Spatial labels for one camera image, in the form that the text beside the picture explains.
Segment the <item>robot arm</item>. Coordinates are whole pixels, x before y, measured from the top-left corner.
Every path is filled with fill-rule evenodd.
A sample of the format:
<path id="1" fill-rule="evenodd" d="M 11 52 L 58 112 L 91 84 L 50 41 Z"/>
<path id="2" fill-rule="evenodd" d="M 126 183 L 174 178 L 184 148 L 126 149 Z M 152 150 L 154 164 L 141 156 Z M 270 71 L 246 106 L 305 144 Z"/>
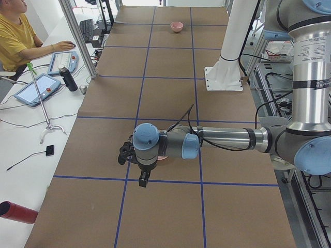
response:
<path id="1" fill-rule="evenodd" d="M 330 1 L 267 1 L 265 38 L 294 41 L 291 119 L 280 114 L 254 129 L 138 125 L 130 157 L 146 187 L 159 156 L 194 159 L 203 146 L 273 154 L 311 175 L 330 173 Z"/>

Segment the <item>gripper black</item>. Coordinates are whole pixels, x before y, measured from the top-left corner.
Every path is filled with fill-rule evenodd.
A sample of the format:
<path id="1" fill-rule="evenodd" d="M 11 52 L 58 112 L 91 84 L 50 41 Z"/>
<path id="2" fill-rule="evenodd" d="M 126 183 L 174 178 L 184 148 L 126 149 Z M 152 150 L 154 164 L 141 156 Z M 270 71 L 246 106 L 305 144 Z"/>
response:
<path id="1" fill-rule="evenodd" d="M 141 170 L 140 178 L 139 178 L 139 186 L 140 187 L 147 187 L 148 180 L 151 174 L 151 171 L 157 166 L 157 162 L 154 162 L 149 165 L 144 165 L 139 163 L 138 167 Z"/>

